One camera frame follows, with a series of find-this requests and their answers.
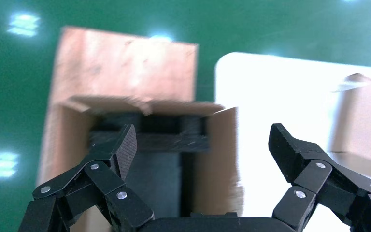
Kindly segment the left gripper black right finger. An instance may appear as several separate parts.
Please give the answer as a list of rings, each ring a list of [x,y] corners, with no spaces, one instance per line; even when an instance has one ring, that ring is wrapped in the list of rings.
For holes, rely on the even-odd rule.
[[[294,138],[280,123],[271,126],[268,147],[291,184],[274,219],[301,232],[323,205],[350,231],[371,232],[371,179],[339,165],[319,145]]]

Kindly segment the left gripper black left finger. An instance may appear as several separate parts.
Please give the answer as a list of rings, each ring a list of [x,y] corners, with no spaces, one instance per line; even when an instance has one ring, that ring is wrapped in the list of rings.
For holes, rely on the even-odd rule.
[[[21,232],[68,232],[95,206],[116,232],[137,232],[154,212],[125,183],[136,154],[136,132],[126,124],[112,140],[94,145],[75,167],[33,191]]]

